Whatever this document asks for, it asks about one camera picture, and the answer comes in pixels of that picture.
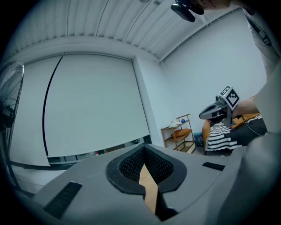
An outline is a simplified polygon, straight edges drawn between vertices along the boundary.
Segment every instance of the person's arm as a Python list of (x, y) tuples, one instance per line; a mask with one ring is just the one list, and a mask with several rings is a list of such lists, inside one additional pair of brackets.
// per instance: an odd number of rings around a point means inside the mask
[(253, 114), (259, 113), (256, 105), (253, 102), (253, 99), (240, 101), (237, 107), (233, 111), (233, 118), (244, 115), (244, 114)]

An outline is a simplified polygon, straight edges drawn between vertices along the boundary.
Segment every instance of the floor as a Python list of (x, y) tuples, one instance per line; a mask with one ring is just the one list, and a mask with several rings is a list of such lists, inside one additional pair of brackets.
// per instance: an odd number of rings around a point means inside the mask
[[(204, 155), (205, 150), (204, 147), (196, 147), (192, 154), (196, 155)], [(208, 151), (207, 156), (220, 156), (220, 157), (230, 157), (232, 150), (224, 149), (219, 151)]]
[[(197, 155), (204, 155), (204, 148), (203, 147), (196, 147), (196, 149), (193, 151), (192, 154)], [(220, 151), (212, 151), (207, 152), (207, 156), (219, 156), (219, 157), (230, 157), (232, 153), (232, 150), (220, 150)], [(152, 179), (150, 173), (148, 172), (147, 168), (142, 168), (140, 172), (140, 185), (143, 185), (145, 187), (146, 196), (144, 199), (144, 202), (149, 207), (149, 209), (152, 211), (152, 213), (155, 213), (155, 207), (156, 207), (156, 200), (157, 200), (157, 191), (158, 186)]]

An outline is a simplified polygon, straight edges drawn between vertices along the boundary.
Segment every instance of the electric fan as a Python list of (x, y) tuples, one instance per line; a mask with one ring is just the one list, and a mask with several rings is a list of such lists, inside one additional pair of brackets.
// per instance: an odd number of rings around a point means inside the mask
[(22, 89), (24, 66), (21, 62), (9, 62), (0, 70), (0, 150), (2, 165), (8, 167), (10, 178), (18, 186), (10, 164), (10, 144), (18, 101)]

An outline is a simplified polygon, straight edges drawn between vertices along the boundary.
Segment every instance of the camera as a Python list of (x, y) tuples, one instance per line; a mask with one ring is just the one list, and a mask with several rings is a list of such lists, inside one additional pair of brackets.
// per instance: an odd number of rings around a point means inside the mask
[(203, 15), (203, 9), (195, 6), (190, 0), (176, 0), (176, 3), (171, 6), (171, 9), (177, 13), (182, 19), (187, 20), (189, 22), (194, 22), (195, 17), (189, 11), (193, 11), (198, 15)]

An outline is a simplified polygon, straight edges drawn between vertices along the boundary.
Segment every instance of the black and white striped fabric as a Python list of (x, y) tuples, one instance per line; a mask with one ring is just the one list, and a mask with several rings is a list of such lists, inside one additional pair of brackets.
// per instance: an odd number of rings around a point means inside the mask
[[(262, 116), (249, 119), (247, 124), (256, 132), (263, 135), (267, 132)], [(222, 122), (216, 123), (210, 128), (206, 151), (217, 151), (222, 149), (235, 149), (247, 146), (257, 135), (243, 124), (236, 129), (226, 127)]]

